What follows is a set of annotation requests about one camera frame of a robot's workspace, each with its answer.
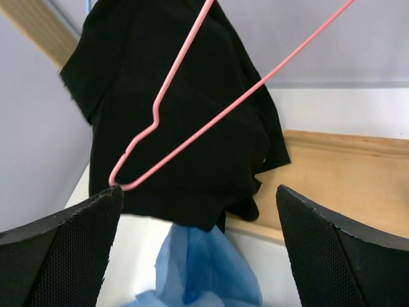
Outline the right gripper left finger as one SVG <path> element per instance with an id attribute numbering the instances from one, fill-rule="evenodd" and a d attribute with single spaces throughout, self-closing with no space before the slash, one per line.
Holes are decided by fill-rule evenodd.
<path id="1" fill-rule="evenodd" d="M 95 306 L 123 207 L 115 186 L 1 233 L 1 306 Z"/>

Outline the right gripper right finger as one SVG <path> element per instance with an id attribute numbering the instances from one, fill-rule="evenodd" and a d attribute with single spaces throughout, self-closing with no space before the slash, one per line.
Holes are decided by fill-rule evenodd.
<path id="1" fill-rule="evenodd" d="M 302 306 L 408 306 L 408 239 L 285 185 L 276 203 Z"/>

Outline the light blue shirt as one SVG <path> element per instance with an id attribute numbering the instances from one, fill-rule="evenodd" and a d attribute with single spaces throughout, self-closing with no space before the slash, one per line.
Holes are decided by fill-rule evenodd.
<path id="1" fill-rule="evenodd" d="M 155 263 L 155 289 L 131 306 L 262 306 L 247 261 L 214 227 L 210 232 L 172 225 Z"/>

